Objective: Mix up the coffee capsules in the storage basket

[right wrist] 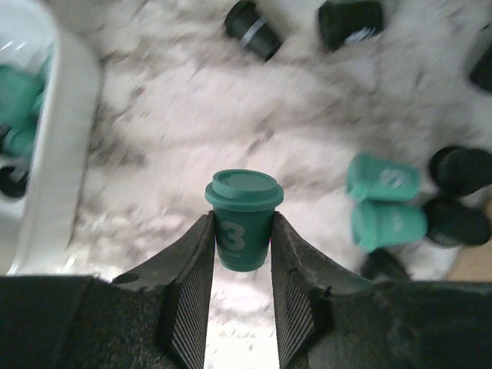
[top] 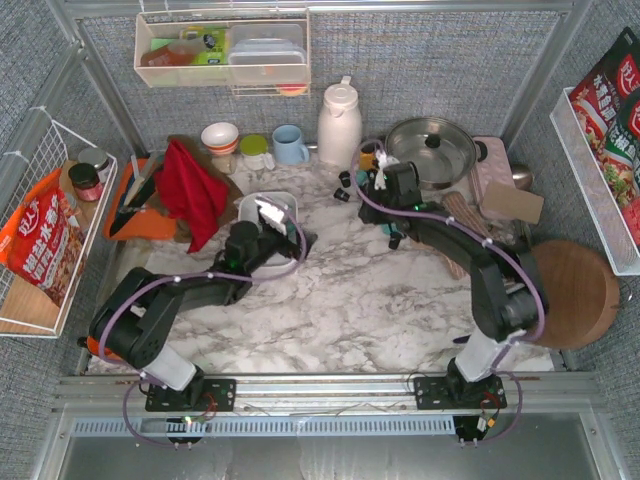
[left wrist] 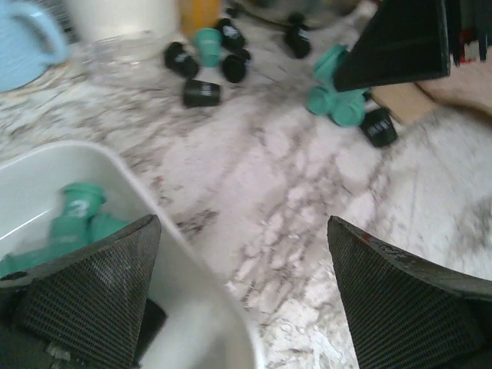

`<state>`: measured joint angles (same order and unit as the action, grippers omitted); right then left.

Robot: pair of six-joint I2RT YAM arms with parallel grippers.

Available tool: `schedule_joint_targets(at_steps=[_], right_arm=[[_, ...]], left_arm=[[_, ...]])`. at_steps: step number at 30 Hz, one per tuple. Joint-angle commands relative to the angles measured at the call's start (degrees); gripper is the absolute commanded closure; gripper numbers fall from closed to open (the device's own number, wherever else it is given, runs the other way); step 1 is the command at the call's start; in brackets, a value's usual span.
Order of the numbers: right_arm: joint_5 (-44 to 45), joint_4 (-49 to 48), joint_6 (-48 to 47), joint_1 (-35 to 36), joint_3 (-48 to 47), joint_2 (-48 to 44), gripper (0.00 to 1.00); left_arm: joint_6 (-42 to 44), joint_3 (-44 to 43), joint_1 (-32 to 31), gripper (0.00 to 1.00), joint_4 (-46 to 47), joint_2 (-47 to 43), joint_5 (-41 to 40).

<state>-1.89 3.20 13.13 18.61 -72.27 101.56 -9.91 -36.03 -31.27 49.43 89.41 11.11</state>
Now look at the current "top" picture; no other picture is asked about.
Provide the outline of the pink striped cloth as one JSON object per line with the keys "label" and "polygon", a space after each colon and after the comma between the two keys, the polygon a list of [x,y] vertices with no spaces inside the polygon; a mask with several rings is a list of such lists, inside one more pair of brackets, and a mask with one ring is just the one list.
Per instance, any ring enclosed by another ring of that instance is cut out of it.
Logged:
{"label": "pink striped cloth", "polygon": [[[461,193],[447,193],[442,198],[442,204],[459,223],[484,237],[490,236],[490,232],[481,215],[476,209],[468,205]],[[440,257],[454,280],[461,280],[467,275],[467,272],[449,257],[444,254],[441,254]]]}

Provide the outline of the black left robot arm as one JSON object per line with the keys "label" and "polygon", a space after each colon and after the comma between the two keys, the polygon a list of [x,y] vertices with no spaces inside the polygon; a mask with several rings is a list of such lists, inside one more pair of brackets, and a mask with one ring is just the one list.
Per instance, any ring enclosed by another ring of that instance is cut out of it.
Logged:
{"label": "black left robot arm", "polygon": [[199,368],[167,345],[177,315],[238,302],[266,277],[255,272],[273,256],[299,266],[317,235],[289,223],[283,231],[240,221],[202,272],[161,276],[142,267],[128,272],[94,317],[87,345],[105,361],[124,363],[176,392],[197,387]]}

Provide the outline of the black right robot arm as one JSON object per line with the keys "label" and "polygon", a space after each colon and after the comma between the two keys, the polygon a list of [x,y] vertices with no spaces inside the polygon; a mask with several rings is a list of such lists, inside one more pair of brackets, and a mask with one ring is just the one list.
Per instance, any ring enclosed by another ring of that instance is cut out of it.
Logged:
{"label": "black right robot arm", "polygon": [[445,381],[454,401],[484,390],[512,345],[532,341],[544,329],[548,300],[531,251],[495,243],[463,225],[440,203],[425,202],[412,163],[370,170],[356,186],[363,223],[391,225],[469,275],[475,330],[449,362]]}

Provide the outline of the white storage basket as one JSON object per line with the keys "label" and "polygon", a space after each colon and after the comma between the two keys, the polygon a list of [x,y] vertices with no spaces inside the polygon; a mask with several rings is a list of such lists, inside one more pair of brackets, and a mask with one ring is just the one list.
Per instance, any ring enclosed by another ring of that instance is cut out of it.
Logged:
{"label": "white storage basket", "polygon": [[263,191],[244,196],[238,204],[238,220],[249,221],[255,224],[259,230],[258,246],[259,252],[270,250],[270,257],[253,273],[254,278],[271,278],[288,271],[295,263],[294,258],[286,257],[281,253],[281,248],[276,247],[276,235],[271,231],[264,231],[259,225],[257,206],[255,199],[257,196],[264,196],[278,200],[289,207],[290,213],[297,218],[298,204],[296,198],[285,191]]}

